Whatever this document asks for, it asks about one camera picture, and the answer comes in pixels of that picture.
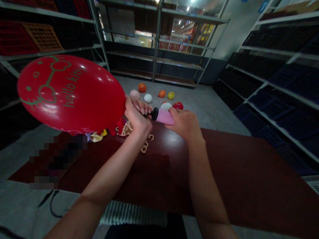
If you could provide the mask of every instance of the shelving unit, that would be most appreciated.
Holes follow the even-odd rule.
[[[172,83],[172,84],[177,84],[177,85],[183,85],[183,86],[189,86],[189,87],[196,87],[198,85],[198,83],[200,82],[213,54],[216,48],[211,48],[208,47],[212,41],[213,35],[216,31],[216,28],[218,25],[221,24],[228,24],[229,20],[225,20],[225,19],[221,19],[224,9],[227,5],[224,4],[222,10],[221,10],[221,14],[219,16],[219,18],[216,17],[211,17],[211,16],[206,16],[206,15],[198,15],[195,13],[185,13],[185,12],[180,12],[177,10],[173,10],[173,9],[167,9],[163,7],[164,1],[160,0],[157,4],[154,1],[153,5],[144,5],[144,4],[140,4],[140,3],[134,3],[134,2],[126,2],[126,1],[114,1],[114,0],[98,0],[100,3],[104,4],[108,13],[108,8],[112,7],[112,8],[118,8],[118,9],[125,9],[125,10],[136,10],[136,9],[144,9],[146,11],[149,11],[150,14],[156,14],[157,13],[157,27],[156,27],[156,36],[155,37],[146,37],[146,36],[141,36],[141,35],[136,35],[136,34],[131,34],[131,33],[119,33],[119,32],[115,32],[112,29],[111,26],[111,21],[108,17],[108,23],[109,23],[109,27],[110,30],[105,31],[105,32],[109,32],[111,33],[111,37],[112,37],[112,42],[114,45],[114,36],[113,34],[118,34],[118,35],[124,35],[124,36],[128,36],[128,37],[144,37],[144,38],[148,38],[148,39],[152,39],[155,40],[155,48],[154,48],[154,57],[152,56],[148,56],[148,55],[141,55],[141,54],[135,54],[135,53],[131,53],[131,52],[124,52],[124,51],[118,51],[118,50],[112,50],[112,51],[107,51],[107,54],[112,54],[112,55],[118,55],[118,56],[124,56],[124,57],[129,57],[129,58],[136,58],[136,59],[141,59],[141,60],[146,60],[146,61],[153,61],[153,72],[152,72],[152,76],[150,78],[149,72],[146,71],[137,71],[137,70],[130,70],[126,69],[126,68],[117,68],[114,70],[111,70],[111,72],[114,73],[118,73],[118,74],[124,74],[124,75],[130,75],[130,76],[137,76],[137,77],[142,77],[142,78],[146,78],[146,79],[152,79],[152,82],[154,81],[162,81],[162,82],[167,82],[167,83]],[[215,28],[214,31],[212,32],[212,35],[210,37],[210,40],[207,42],[206,46],[200,46],[200,45],[195,45],[195,44],[189,44],[186,42],[179,42],[179,41],[174,41],[174,40],[166,40],[166,39],[161,39],[160,38],[160,32],[161,32],[161,21],[162,21],[162,17],[163,16],[169,16],[169,17],[174,17],[177,19],[186,19],[186,20],[191,20],[191,21],[196,21],[199,23],[208,23],[208,24],[214,24]],[[217,45],[223,35],[223,33],[221,34],[221,36],[219,37],[218,41],[217,41]],[[199,64],[193,64],[190,62],[181,62],[181,61],[176,61],[173,59],[166,59],[166,58],[159,58],[159,43],[161,42],[167,42],[167,43],[173,43],[173,44],[180,44],[180,45],[184,45],[184,46],[188,46],[188,47],[196,47],[196,48],[200,48],[204,50],[203,56],[201,58],[201,61]],[[206,63],[205,66],[202,66],[202,62],[204,60],[204,56],[207,50],[211,50],[212,53]],[[158,63],[160,64],[169,64],[169,65],[174,65],[174,66],[178,66],[178,67],[185,67],[185,68],[190,68],[190,69],[194,69],[196,70],[193,76],[193,79],[187,79],[187,78],[180,78],[180,77],[174,77],[174,76],[167,76],[167,75],[162,75],[162,74],[158,74],[157,73],[157,65]],[[194,82],[195,76],[197,75],[198,71],[201,71],[201,75],[197,81],[197,84]]]
[[[288,24],[289,21],[296,21],[296,20],[304,20],[304,19],[310,19],[310,18],[314,18],[314,17],[319,17],[319,11],[317,12],[312,12],[312,13],[306,13],[306,14],[300,14],[300,15],[294,15],[294,16],[287,16],[287,17],[281,17],[281,18],[275,18],[275,19],[270,19],[270,20],[264,20],[264,21],[257,21],[255,23],[255,25],[252,27],[252,30],[256,28],[257,25],[263,25],[263,24],[276,24],[276,23],[282,23],[282,22],[286,22]],[[271,54],[276,54],[278,56],[282,55],[282,56],[288,56],[288,60],[286,61],[286,64],[292,64],[300,59],[308,59],[308,60],[319,60],[319,55],[312,55],[312,54],[304,54],[301,51],[285,51],[285,50],[277,50],[277,49],[268,49],[268,48],[262,48],[262,47],[253,47],[253,46],[240,46],[239,49],[237,50],[237,52],[240,52],[241,50],[252,50],[252,51],[256,51],[256,55],[259,56],[258,52],[264,52],[264,53],[271,53]],[[234,65],[228,64],[226,68],[233,68],[247,76],[250,76],[258,81],[260,81],[262,84],[260,85],[260,87],[254,92],[252,93],[249,97],[244,98],[242,97],[236,90],[234,90],[232,87],[230,87],[228,84],[226,84],[223,80],[219,79],[219,81],[222,81],[224,83],[224,85],[226,85],[229,89],[231,89],[234,94],[238,95],[239,97],[241,97],[244,102],[243,104],[248,104],[249,106],[251,106],[258,114],[260,114],[266,121],[268,121],[272,126],[274,126],[278,131],[280,131],[284,136],[286,136],[292,143],[294,143],[299,149],[301,149],[305,154],[307,154],[310,158],[312,158],[314,161],[316,161],[317,163],[319,163],[319,157],[317,155],[315,155],[313,152],[311,152],[309,149],[307,149],[299,140],[295,139],[294,137],[291,136],[291,134],[284,128],[280,127],[277,122],[275,120],[272,120],[265,112],[263,112],[262,110],[260,110],[257,106],[255,106],[252,102],[249,101],[249,99],[251,97],[253,97],[254,95],[256,95],[256,93],[267,87],[267,86],[271,86],[274,89],[279,90],[280,92],[283,92],[284,94],[292,97],[294,100],[296,100],[297,102],[301,102],[309,107],[311,107],[314,110],[319,110],[319,104],[318,102],[312,101],[310,99],[305,98],[302,95],[299,95],[293,91],[291,91],[290,89],[286,89],[283,88],[281,86],[278,86],[276,84],[273,84],[272,82],[268,81],[267,79],[263,79],[262,77],[256,76],[246,70],[243,70],[239,67],[236,67]]]
[[[5,8],[5,9],[11,9],[11,10],[18,10],[22,12],[29,12],[31,14],[41,14],[41,15],[46,15],[46,16],[51,16],[51,17],[57,17],[57,18],[63,18],[63,19],[68,19],[68,20],[73,20],[73,21],[79,21],[82,23],[90,23],[93,24],[95,27],[95,32],[98,36],[98,39],[100,41],[100,44],[94,44],[93,46],[89,47],[80,47],[80,48],[74,48],[74,49],[64,49],[64,50],[57,50],[57,51],[48,51],[48,52],[39,52],[35,54],[24,54],[24,55],[14,55],[14,56],[0,56],[0,63],[8,70],[10,71],[14,76],[19,77],[19,72],[10,64],[10,61],[13,60],[21,60],[21,59],[28,59],[28,58],[34,58],[34,57],[42,57],[42,56],[47,56],[47,55],[53,55],[53,54],[65,54],[68,52],[74,52],[74,51],[82,51],[82,50],[95,50],[97,48],[102,48],[103,50],[103,55],[104,59],[98,54],[98,56],[101,58],[101,61],[95,61],[98,65],[100,66],[106,66],[109,69],[109,65],[107,62],[107,57],[104,49],[104,44],[102,40],[102,36],[99,31],[99,22],[97,21],[96,12],[95,9],[93,8],[93,0],[88,0],[88,8],[90,9],[91,15],[93,19],[86,19],[82,17],[77,17],[73,15],[68,15],[60,12],[55,12],[55,11],[50,11],[42,8],[35,8],[35,7],[28,7],[20,4],[15,4],[11,2],[5,2],[0,0],[0,7]],[[9,108],[13,105],[16,105],[20,103],[20,100],[15,100],[10,102],[8,105],[5,107],[1,108],[1,110],[4,110],[6,108]]]

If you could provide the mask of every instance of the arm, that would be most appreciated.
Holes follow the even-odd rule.
[[[190,111],[170,108],[175,125],[166,125],[187,142],[189,190],[203,238],[238,238],[231,227],[208,161],[206,143],[197,117]]]
[[[144,118],[126,96],[126,117],[134,130],[122,146],[100,168],[66,215],[45,238],[92,238],[106,206],[127,177],[142,145],[152,130],[149,119]],[[139,102],[148,112],[150,106]]]

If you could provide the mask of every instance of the person's left hand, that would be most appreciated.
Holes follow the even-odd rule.
[[[152,111],[152,107],[145,102],[137,100],[139,111],[134,107],[130,96],[125,95],[125,116],[133,125],[133,132],[138,131],[142,134],[149,135],[152,130],[152,123],[149,117],[144,117]]]

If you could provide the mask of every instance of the hand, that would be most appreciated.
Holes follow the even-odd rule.
[[[169,111],[174,118],[175,124],[166,124],[166,128],[182,136],[187,144],[204,140],[195,113],[189,110],[174,109],[173,107],[171,107]]]
[[[152,130],[152,123],[149,118],[145,118],[141,113],[145,114],[145,111],[149,112],[151,106],[147,103],[143,103],[140,100],[137,100],[138,105],[140,106],[140,112],[133,106],[132,100],[128,95],[125,95],[125,116],[133,124],[133,132],[140,132],[145,135],[149,135]]]

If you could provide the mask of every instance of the person's right hand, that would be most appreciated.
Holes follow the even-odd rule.
[[[174,125],[166,124],[165,127],[173,130],[182,136],[189,144],[192,142],[199,142],[203,140],[202,132],[198,124],[197,116],[189,110],[180,110],[171,107],[170,113],[174,118]]]

